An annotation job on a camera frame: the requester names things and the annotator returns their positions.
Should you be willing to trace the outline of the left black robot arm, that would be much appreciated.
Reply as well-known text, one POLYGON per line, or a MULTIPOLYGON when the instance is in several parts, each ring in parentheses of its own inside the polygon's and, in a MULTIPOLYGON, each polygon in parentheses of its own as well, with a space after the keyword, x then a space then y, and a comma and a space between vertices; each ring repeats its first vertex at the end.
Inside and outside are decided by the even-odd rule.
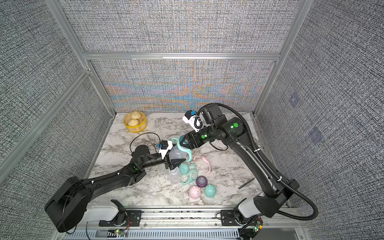
POLYGON ((126 208, 118 200, 111 200, 104 206, 92 206, 91 201, 115 189, 138 183, 146 175, 148 167, 164 165, 175 170, 184 161, 185 157, 172 159, 168 150, 152 154, 149 147, 140 145, 132 152, 130 163, 120 170, 96 178, 67 179, 46 203, 45 212, 59 233, 73 234, 81 221, 104 221, 122 226, 128 216, 126 208))

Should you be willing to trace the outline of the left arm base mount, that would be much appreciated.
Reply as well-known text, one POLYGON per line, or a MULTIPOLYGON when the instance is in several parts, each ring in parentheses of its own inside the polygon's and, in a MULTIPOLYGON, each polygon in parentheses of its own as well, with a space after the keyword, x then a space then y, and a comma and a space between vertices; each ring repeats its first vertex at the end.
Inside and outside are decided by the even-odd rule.
POLYGON ((111 221, 99 221, 99 227, 138 227, 141 218, 141 210, 126 210, 125 213, 118 213, 111 221))

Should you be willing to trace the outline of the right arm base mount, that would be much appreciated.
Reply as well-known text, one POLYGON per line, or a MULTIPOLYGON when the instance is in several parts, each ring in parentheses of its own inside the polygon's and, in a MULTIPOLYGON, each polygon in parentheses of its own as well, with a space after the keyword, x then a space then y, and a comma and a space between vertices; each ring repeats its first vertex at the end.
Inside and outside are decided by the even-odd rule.
POLYGON ((240 213, 234 210, 221 210, 220 211, 220 220, 222 226, 244 226, 246 225, 250 218, 245 218, 240 213))

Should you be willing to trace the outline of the clear baby bottle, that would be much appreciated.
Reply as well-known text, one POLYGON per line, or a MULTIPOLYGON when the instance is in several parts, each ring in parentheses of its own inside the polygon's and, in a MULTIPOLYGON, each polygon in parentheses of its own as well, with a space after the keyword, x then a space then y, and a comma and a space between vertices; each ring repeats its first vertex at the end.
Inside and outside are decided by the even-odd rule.
POLYGON ((188 151, 186 148, 182 147, 178 141, 173 142, 175 145, 169 153, 170 160, 173 159, 188 159, 188 151))

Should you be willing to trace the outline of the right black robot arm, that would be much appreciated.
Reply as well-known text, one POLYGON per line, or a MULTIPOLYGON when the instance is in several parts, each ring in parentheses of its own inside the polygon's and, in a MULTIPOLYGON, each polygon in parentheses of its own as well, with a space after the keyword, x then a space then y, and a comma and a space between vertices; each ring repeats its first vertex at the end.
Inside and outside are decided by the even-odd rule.
POLYGON ((198 132, 191 131, 181 141, 193 150, 214 140, 231 148, 247 165, 262 188, 262 193, 241 201, 234 208, 239 221, 248 220, 255 215, 272 218, 275 214, 295 220, 302 219, 280 210, 293 194, 298 195, 299 184, 294 179, 289 180, 272 165, 255 143, 245 120, 224 119, 219 125, 213 123, 198 132))

